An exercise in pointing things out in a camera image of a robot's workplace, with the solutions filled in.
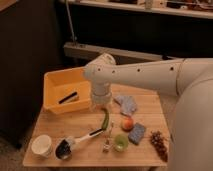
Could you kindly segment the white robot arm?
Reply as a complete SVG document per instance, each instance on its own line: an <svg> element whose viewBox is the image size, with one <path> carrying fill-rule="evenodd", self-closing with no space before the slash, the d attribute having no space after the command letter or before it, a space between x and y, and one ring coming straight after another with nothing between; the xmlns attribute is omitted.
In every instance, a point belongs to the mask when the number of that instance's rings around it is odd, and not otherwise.
<svg viewBox="0 0 213 171"><path fill-rule="evenodd" d="M168 171L213 171L213 58L118 65L104 53L84 67L84 77L96 104L110 101L112 83L178 96Z"/></svg>

